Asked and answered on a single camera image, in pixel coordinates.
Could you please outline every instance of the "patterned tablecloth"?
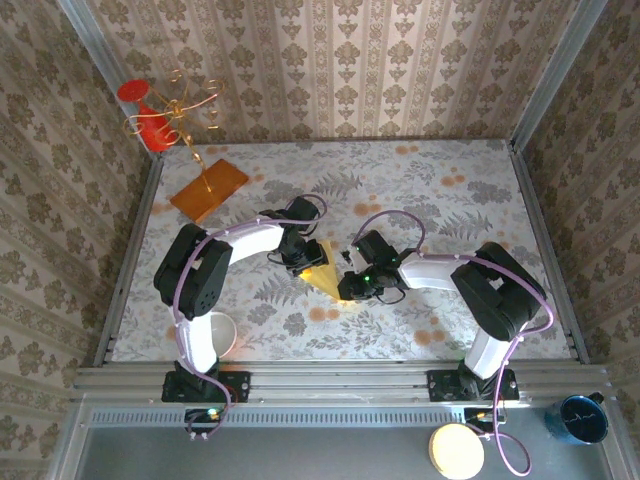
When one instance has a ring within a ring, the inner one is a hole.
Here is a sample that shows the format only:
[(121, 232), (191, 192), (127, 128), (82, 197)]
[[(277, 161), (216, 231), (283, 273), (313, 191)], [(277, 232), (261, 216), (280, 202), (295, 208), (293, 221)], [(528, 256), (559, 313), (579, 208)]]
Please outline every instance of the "patterned tablecloth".
[[(360, 225), (376, 212), (395, 208), (424, 221), (425, 251), (471, 253), (494, 240), (548, 288), (503, 141), (289, 143), (201, 151), (207, 164), (225, 158), (251, 177), (205, 220), (206, 228), (233, 225), (313, 192), (329, 203), (314, 237), (331, 240), (339, 274), (348, 265), (338, 252)], [(172, 149), (164, 161), (114, 361), (172, 360), (177, 355), (172, 319), (152, 280), (188, 222), (168, 199), (199, 167), (186, 148)], [(397, 250), (415, 245), (419, 238), (418, 228), (403, 216), (382, 217), (372, 226)], [(422, 289), (410, 291), (397, 305), (373, 300), (341, 304), (290, 277), (265, 255), (229, 268), (216, 310), (237, 323), (238, 340), (226, 357), (234, 361), (460, 359), (477, 328), (457, 293)], [(516, 357), (570, 357), (562, 328), (557, 325), (528, 339)]]

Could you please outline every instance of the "dark blue mug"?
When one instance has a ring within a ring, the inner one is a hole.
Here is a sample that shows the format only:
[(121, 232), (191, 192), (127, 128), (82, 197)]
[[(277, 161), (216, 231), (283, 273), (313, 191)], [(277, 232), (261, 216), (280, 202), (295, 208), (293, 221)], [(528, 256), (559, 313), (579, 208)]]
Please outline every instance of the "dark blue mug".
[(572, 445), (590, 445), (605, 439), (609, 422), (600, 406), (604, 397), (592, 393), (588, 397), (572, 395), (551, 405), (544, 421), (551, 434)]

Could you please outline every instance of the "wallpaper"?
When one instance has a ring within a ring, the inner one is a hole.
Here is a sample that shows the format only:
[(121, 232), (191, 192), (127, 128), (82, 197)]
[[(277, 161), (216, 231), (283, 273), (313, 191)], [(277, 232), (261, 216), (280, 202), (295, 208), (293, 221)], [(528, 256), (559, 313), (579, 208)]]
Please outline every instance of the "wallpaper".
[(577, 4), (85, 1), (131, 77), (168, 95), (177, 68), (227, 83), (202, 143), (507, 138)]
[(0, 478), (43, 478), (148, 160), (55, 2), (0, 2)]
[(590, 356), (640, 447), (640, 2), (609, 1), (525, 153)]

